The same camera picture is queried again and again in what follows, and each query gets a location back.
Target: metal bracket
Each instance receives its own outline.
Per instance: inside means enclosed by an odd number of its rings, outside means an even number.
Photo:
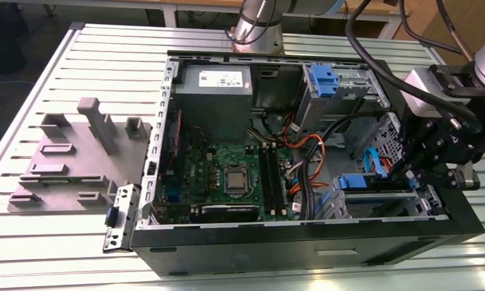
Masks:
[[[139,186],[129,184],[118,187],[114,203],[105,215],[105,232],[102,253],[131,252],[129,248],[131,231],[137,223],[137,206]]]

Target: black hose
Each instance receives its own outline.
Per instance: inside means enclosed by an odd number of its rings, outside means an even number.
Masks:
[[[447,111],[450,115],[459,118],[462,122],[466,122],[470,126],[470,129],[477,133],[482,129],[482,125],[475,118],[475,115],[466,109],[462,109],[459,106],[451,104],[450,102],[445,101],[443,99],[433,96],[427,92],[422,91],[421,89],[415,88],[414,86],[409,85],[403,82],[399,78],[393,76],[390,72],[386,72],[382,66],[374,61],[371,55],[366,52],[365,48],[362,47],[361,43],[358,42],[354,33],[353,33],[353,24],[355,21],[357,16],[363,11],[366,5],[370,3],[370,0],[363,0],[357,7],[354,13],[350,15],[350,18],[345,25],[345,35],[347,41],[355,50],[358,56],[369,65],[370,69],[401,91],[406,92],[409,95],[414,96],[425,103],[434,106],[434,108],[441,111]]]
[[[459,50],[455,47],[450,46],[449,44],[443,44],[443,43],[441,43],[438,41],[433,41],[431,39],[425,38],[423,36],[417,35],[413,32],[413,30],[410,28],[410,25],[407,24],[406,10],[405,10],[405,6],[403,6],[403,0],[398,0],[398,11],[399,11],[399,14],[401,14],[401,21],[402,21],[403,30],[406,31],[406,33],[407,33],[407,35],[410,37],[413,37],[419,42],[423,42],[425,44],[431,45],[433,47],[439,47],[443,50],[447,50],[447,51],[450,51],[453,53],[461,54]]]
[[[461,39],[458,32],[455,31],[454,24],[453,24],[451,18],[449,17],[449,14],[446,13],[442,0],[437,0],[437,7],[438,7],[438,12],[439,12],[441,18],[443,20],[445,27],[449,30],[449,33],[451,34],[451,38],[453,38],[455,45],[458,46],[461,55],[467,60],[467,62],[470,62],[474,60],[474,56],[473,56],[467,46],[465,45],[465,42]]]
[[[446,13],[442,0],[437,0],[437,7],[438,7],[438,12],[439,12],[441,18],[443,20],[443,24],[445,24],[446,28],[449,29],[449,32],[454,32],[455,31],[454,24],[453,24],[451,18],[449,17],[449,14]]]

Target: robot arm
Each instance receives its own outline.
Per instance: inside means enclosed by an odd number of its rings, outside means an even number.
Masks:
[[[234,32],[226,31],[233,50],[243,53],[282,51],[281,20],[283,13],[330,15],[343,0],[245,0]]]

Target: motherboard chip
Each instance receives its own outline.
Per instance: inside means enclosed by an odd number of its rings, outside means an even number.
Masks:
[[[225,165],[222,171],[225,194],[233,199],[247,195],[247,166],[243,164]]]
[[[245,188],[243,173],[227,173],[226,174],[226,187],[230,190]]]

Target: slotted aluminum table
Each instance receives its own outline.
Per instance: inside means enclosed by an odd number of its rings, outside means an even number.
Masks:
[[[343,38],[285,35],[283,43],[287,54],[357,57]],[[362,44],[401,78],[413,66],[439,61],[414,42],[363,40]],[[6,212],[9,194],[42,137],[35,126],[43,114],[65,113],[69,121],[83,121],[77,101],[97,97],[99,111],[113,121],[139,116],[151,122],[170,49],[227,52],[230,43],[218,30],[86,24],[67,31],[0,142],[0,288],[126,283],[122,290],[147,285],[161,287],[151,290],[485,289],[485,234],[394,266],[167,278],[158,277],[134,253],[101,253],[103,215]],[[482,189],[466,195],[485,226],[485,157],[475,170]]]

